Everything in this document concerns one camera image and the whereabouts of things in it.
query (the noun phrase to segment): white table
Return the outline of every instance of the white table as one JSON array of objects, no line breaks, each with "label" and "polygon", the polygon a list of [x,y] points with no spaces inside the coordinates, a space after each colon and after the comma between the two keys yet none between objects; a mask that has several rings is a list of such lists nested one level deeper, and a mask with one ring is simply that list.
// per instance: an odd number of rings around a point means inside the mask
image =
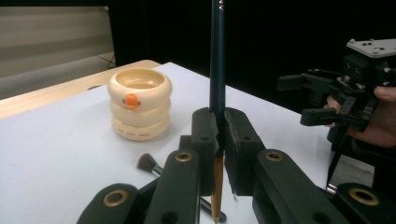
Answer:
[{"label": "white table", "polygon": [[[171,79],[174,90],[170,127],[153,140],[134,142],[113,131],[106,86],[0,119],[1,224],[76,223],[101,189],[115,183],[140,189],[155,178],[135,168],[137,160],[150,153],[164,166],[179,137],[191,134],[192,112],[208,107],[209,79],[174,63],[154,69]],[[299,114],[230,87],[226,95],[226,105],[247,114],[267,148],[288,153],[325,188],[328,128],[305,127]],[[221,210],[227,223],[258,223],[252,199],[235,201],[224,177]],[[201,213],[200,223],[212,224],[213,219]]]}]

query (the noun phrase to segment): orange knob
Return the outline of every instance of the orange knob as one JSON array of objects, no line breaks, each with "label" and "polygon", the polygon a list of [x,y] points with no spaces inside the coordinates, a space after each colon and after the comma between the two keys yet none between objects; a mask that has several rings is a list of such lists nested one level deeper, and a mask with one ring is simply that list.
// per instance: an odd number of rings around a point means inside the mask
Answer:
[{"label": "orange knob", "polygon": [[140,105],[140,102],[137,101],[137,97],[134,94],[126,95],[123,102],[125,103],[125,106],[130,109],[135,109]]}]

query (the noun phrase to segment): black mechanical bracket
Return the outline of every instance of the black mechanical bracket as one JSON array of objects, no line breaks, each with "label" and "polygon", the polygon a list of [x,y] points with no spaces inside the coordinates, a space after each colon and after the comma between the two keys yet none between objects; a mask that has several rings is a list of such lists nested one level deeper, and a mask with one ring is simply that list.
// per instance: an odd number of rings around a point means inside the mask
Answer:
[{"label": "black mechanical bracket", "polygon": [[300,75],[280,77],[277,84],[279,91],[300,88],[312,90],[312,105],[324,106],[324,97],[327,95],[341,105],[339,113],[333,108],[311,108],[302,112],[301,123],[305,126],[338,124],[328,135],[332,143],[339,143],[343,139],[347,126],[364,132],[378,104],[374,88],[393,87],[396,83],[396,70],[389,68],[386,61],[388,57],[396,55],[396,39],[351,40],[346,45],[357,53],[344,58],[343,75],[310,69]]}]

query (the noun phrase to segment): stacked ring container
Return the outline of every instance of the stacked ring container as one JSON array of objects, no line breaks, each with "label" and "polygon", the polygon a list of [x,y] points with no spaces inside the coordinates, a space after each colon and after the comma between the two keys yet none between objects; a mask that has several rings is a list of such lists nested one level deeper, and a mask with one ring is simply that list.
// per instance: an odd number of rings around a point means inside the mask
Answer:
[{"label": "stacked ring container", "polygon": [[112,125],[120,136],[149,140],[169,126],[172,83],[161,72],[130,68],[115,74],[107,85]]}]

